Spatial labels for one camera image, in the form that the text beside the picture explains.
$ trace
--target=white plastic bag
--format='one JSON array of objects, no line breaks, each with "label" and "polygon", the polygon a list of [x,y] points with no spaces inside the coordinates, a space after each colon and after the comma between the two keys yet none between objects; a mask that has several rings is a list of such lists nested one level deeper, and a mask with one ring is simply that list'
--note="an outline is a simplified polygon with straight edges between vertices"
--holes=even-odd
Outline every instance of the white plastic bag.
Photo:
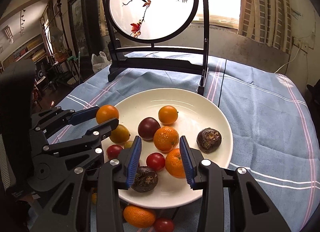
[{"label": "white plastic bag", "polygon": [[106,66],[110,65],[111,62],[108,61],[106,54],[103,51],[100,51],[99,56],[92,54],[91,64],[93,72],[96,74]]}]

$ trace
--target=wall outlet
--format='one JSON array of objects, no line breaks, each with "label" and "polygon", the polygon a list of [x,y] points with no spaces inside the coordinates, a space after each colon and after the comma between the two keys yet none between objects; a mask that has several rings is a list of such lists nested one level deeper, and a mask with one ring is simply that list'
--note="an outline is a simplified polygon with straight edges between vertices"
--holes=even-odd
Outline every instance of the wall outlet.
[{"label": "wall outlet", "polygon": [[309,43],[297,37],[293,37],[293,45],[297,46],[298,48],[302,49],[305,53],[308,53]]}]

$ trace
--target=round decorative screen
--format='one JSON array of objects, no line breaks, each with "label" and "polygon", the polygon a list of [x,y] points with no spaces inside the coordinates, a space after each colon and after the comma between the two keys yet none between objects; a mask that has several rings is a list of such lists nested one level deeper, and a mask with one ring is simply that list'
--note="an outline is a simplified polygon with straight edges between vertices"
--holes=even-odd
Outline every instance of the round decorative screen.
[{"label": "round decorative screen", "polygon": [[185,30],[196,15],[198,2],[109,0],[109,12],[113,26],[125,37],[142,43],[161,42]]}]

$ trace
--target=red tomato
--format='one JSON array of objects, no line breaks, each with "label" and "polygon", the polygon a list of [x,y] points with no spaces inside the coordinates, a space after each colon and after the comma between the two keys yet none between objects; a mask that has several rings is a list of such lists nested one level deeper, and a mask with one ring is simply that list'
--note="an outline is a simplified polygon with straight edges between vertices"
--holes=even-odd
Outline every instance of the red tomato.
[{"label": "red tomato", "polygon": [[117,158],[121,150],[123,150],[123,148],[120,145],[110,145],[107,149],[108,159],[112,160]]},{"label": "red tomato", "polygon": [[171,219],[159,218],[153,224],[155,232],[173,232],[174,223]]},{"label": "red tomato", "polygon": [[165,158],[160,153],[153,153],[147,157],[147,166],[155,171],[161,171],[165,166]]}]

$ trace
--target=plate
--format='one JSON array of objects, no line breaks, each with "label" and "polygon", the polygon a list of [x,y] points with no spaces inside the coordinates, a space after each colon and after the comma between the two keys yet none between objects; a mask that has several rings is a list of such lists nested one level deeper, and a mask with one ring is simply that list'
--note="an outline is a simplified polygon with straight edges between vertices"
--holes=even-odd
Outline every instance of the plate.
[{"label": "plate", "polygon": [[[187,138],[191,148],[198,149],[196,137],[201,130],[208,127],[218,130],[222,136],[221,145],[210,154],[202,154],[205,159],[210,159],[222,168],[228,168],[233,150],[229,122],[214,103],[194,92],[177,88],[151,89],[134,94],[118,103],[116,108],[120,113],[119,123],[130,131],[130,140],[138,135],[138,125],[146,117],[153,117],[159,121],[158,111],[165,105],[172,105],[179,112],[177,121],[171,126],[180,136],[184,135]],[[106,151],[112,144],[109,138],[103,140],[103,150]],[[152,141],[142,141],[140,165],[145,166],[146,158],[154,152],[161,153]],[[119,197],[131,204],[153,209],[175,208],[201,198],[202,190],[192,190],[186,179],[175,178],[165,169],[157,174],[159,181],[153,190],[145,193],[133,189],[119,190]]]}]

